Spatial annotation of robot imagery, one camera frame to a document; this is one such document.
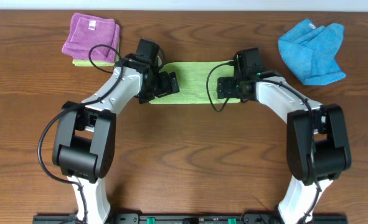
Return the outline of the green microfiber cloth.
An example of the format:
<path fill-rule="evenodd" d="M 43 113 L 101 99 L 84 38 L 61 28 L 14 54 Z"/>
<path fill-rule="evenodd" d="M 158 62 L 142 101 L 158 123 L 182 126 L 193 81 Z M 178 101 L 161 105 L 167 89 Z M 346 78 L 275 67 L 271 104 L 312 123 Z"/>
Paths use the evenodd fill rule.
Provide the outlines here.
<path fill-rule="evenodd" d="M 188 104 L 210 104 L 206 81 L 209 72 L 225 63 L 221 62 L 172 62 L 166 64 L 163 72 L 175 72 L 179 84 L 179 93 L 155 98 L 150 101 L 154 105 L 188 105 Z M 217 98 L 217 79 L 220 77 L 232 77 L 234 68 L 224 65 L 213 71 L 209 78 L 209 93 L 213 104 L 222 104 L 225 99 Z"/>

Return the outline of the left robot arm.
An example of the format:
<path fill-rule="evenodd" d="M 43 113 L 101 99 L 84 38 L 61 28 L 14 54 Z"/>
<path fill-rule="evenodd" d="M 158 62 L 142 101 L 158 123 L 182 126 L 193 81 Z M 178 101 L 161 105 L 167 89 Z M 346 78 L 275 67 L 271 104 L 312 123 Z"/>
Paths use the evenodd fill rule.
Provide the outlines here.
<path fill-rule="evenodd" d="M 158 56 L 129 55 L 92 96 L 63 105 L 52 162 L 75 191 L 77 221 L 105 223 L 110 216 L 105 177 L 115 155 L 116 120 L 126 104 L 179 92 L 176 73 L 164 71 L 160 63 Z"/>

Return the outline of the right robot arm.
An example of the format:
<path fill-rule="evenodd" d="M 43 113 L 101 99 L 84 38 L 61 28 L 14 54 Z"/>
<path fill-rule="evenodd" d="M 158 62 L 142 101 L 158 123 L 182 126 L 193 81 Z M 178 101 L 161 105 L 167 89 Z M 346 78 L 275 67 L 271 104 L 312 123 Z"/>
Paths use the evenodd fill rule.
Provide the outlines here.
<path fill-rule="evenodd" d="M 268 223 L 326 223 L 313 215 L 324 191 L 352 163 L 346 122 L 337 104 L 323 105 L 290 86 L 275 70 L 238 72 L 217 80 L 217 97 L 256 101 L 286 123 L 291 180 Z"/>

